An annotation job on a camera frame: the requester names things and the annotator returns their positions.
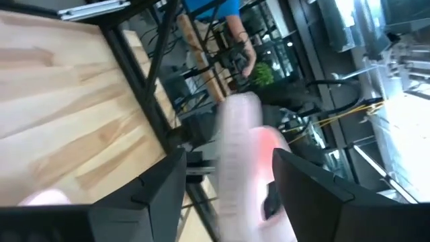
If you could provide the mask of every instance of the black metal frame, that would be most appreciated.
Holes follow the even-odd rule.
[[[86,0],[88,3],[96,3],[97,0]],[[167,39],[169,32],[171,30],[171,25],[175,20],[174,11],[179,5],[179,1],[184,0],[169,0],[166,13],[164,14],[163,22],[159,28],[159,38],[157,40],[157,45],[155,48],[155,53],[164,53],[167,47]],[[217,4],[222,4],[225,0],[218,0]],[[132,89],[137,102],[139,103],[142,111],[144,112],[147,120],[152,126],[156,137],[158,138],[161,146],[166,153],[170,153],[174,150],[174,146],[169,142],[167,134],[171,130],[170,124],[167,121],[164,112],[162,111],[160,105],[156,101],[153,91],[155,90],[155,79],[159,71],[162,54],[155,54],[152,61],[152,65],[148,74],[145,77],[142,69],[134,53],[132,52],[130,46],[128,45],[127,39],[125,38],[123,32],[121,31],[119,25],[131,18],[132,16],[141,13],[146,8],[152,6],[157,2],[157,0],[151,1],[140,1],[140,0],[130,0],[131,5],[121,11],[114,13],[109,13],[107,15],[101,15],[93,17],[91,19],[86,19],[81,22],[87,24],[98,25],[103,33],[108,45],[110,46],[112,53],[114,54],[125,78],[127,79],[130,88]],[[14,11],[18,13],[24,13],[29,15],[36,15],[39,17],[47,17],[51,19],[60,19],[57,11],[51,9],[44,9],[40,7],[34,7],[31,5],[24,5],[19,3],[10,2],[0,2],[0,9],[5,11]],[[189,9],[186,7],[187,14],[190,14]],[[198,34],[200,44],[203,44],[200,35]],[[202,45],[203,51],[208,53],[206,46]],[[220,84],[219,77],[214,71],[217,82],[225,95],[225,90]],[[216,213],[211,204],[203,203],[208,199],[206,193],[203,191],[200,184],[187,184],[185,188],[188,196],[190,197],[193,204],[195,204],[195,209],[200,216],[206,230],[211,236],[213,241],[218,241],[217,228],[216,228]]]
[[[206,59],[208,60],[208,66],[212,67],[211,70],[214,74],[214,78],[216,80],[216,83],[218,84],[218,86],[220,87],[221,93],[223,94],[223,96],[226,96],[226,90],[224,89],[223,84],[221,83],[220,77],[218,75],[218,73],[216,72],[216,69],[213,68],[214,67],[214,60],[212,59],[212,56],[210,55],[208,48],[206,47],[206,40],[202,39],[202,37],[200,36],[200,32],[196,26],[196,24],[194,23],[194,20],[196,19],[197,16],[199,16],[199,14],[204,13],[205,11],[211,9],[211,8],[216,8],[214,10],[214,13],[216,13],[218,11],[218,8],[216,7],[217,5],[221,5],[225,2],[226,0],[213,0],[212,2],[210,2],[209,4],[202,6],[198,9],[196,9],[195,11],[191,11],[189,10],[189,7],[187,6],[185,0],[182,0],[182,5],[183,8],[185,10],[185,13],[188,15],[189,20],[191,22],[191,26],[194,30],[194,32],[196,33],[198,42],[200,44],[200,46],[202,47],[203,52],[206,54]],[[216,17],[216,14],[212,15],[212,19],[210,21],[210,23],[212,23],[214,21],[214,18]]]
[[[264,12],[263,6],[261,5],[262,3],[257,4],[257,7],[261,13],[261,16],[263,17],[264,24],[267,27],[267,31],[269,32],[270,40],[275,42],[276,39],[273,37],[272,31],[270,31],[271,26],[269,25],[269,19],[267,18],[266,14]],[[282,61],[281,55],[279,54],[279,48],[278,48],[277,44],[273,45],[273,48],[275,49],[276,58],[279,60],[279,65],[281,66],[282,73],[284,74],[284,78],[285,78],[285,77],[287,77],[286,68],[285,68],[284,62]]]

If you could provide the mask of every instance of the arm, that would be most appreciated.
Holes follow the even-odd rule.
[[[228,28],[230,29],[234,39],[237,42],[243,41],[245,43],[245,52],[248,56],[249,62],[248,66],[243,70],[242,74],[248,77],[254,68],[255,61],[257,60],[257,55],[251,41],[249,40],[248,33],[243,27],[242,20],[238,15],[226,16],[226,21]]]

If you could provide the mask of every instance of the green plant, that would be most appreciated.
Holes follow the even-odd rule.
[[[260,87],[273,83],[273,75],[269,65],[266,63],[255,64],[254,70],[251,73],[251,81]]]

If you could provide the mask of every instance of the person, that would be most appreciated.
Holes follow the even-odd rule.
[[[194,11],[199,7],[203,7],[206,4],[210,3],[212,0],[185,0],[187,6],[190,11]],[[243,69],[243,76],[248,77],[255,65],[255,61],[257,60],[257,55],[255,54],[255,50],[251,41],[249,40],[249,36],[245,27],[243,26],[239,8],[240,8],[241,0],[226,0],[218,9],[218,12],[215,16],[215,20],[226,20],[227,26],[230,29],[230,32],[233,35],[233,38],[237,42],[245,43],[245,53],[248,57],[248,65]],[[214,13],[214,9],[207,10],[206,12],[197,16],[197,20],[204,21],[207,19],[211,19]]]

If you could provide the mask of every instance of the light wood grain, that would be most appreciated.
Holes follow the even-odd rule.
[[[0,206],[46,188],[93,203],[165,156],[97,26],[0,11],[0,86]]]
[[[139,37],[134,31],[126,30],[124,31],[124,34],[128,40],[128,44],[133,50],[137,61],[139,62],[140,68],[142,68],[142,72],[145,74],[146,77],[148,77],[149,69],[151,67],[151,60],[146,54],[142,42],[139,40]],[[169,97],[167,97],[166,91],[164,90],[164,87],[158,78],[155,81],[155,85],[155,97],[160,106],[162,107],[164,115],[167,121],[170,123],[170,126],[172,128],[181,126],[181,121],[179,121],[179,118],[177,117],[175,110],[171,105]]]
[[[202,38],[204,38],[206,34],[207,28],[200,28],[200,33],[196,33],[191,25],[191,22],[186,14],[181,14],[177,18],[177,24],[181,28],[183,35],[185,36],[185,39],[190,45],[191,51],[193,52],[194,57],[197,60],[197,68],[203,69],[208,66],[208,62],[206,58],[204,57],[204,52],[202,51],[202,46],[200,45],[198,38],[196,34],[200,34]],[[208,41],[208,46],[210,47],[210,51],[214,52],[217,51],[217,45],[212,43],[213,40]],[[227,83],[228,80],[226,80],[224,77],[229,76],[227,72],[222,70],[219,63],[216,63],[216,72],[218,73],[218,76],[220,77],[221,84],[223,85],[224,90],[226,90],[226,94],[230,95],[230,88],[228,87]],[[221,88],[218,85],[214,73],[212,71],[206,71],[205,73],[202,73],[203,80],[208,88],[208,91],[210,92],[211,96],[215,99],[217,102],[223,102],[225,100],[225,96],[221,92]]]
[[[182,228],[182,233],[177,238],[178,242],[211,242],[211,238],[205,229],[195,208],[189,209]]]

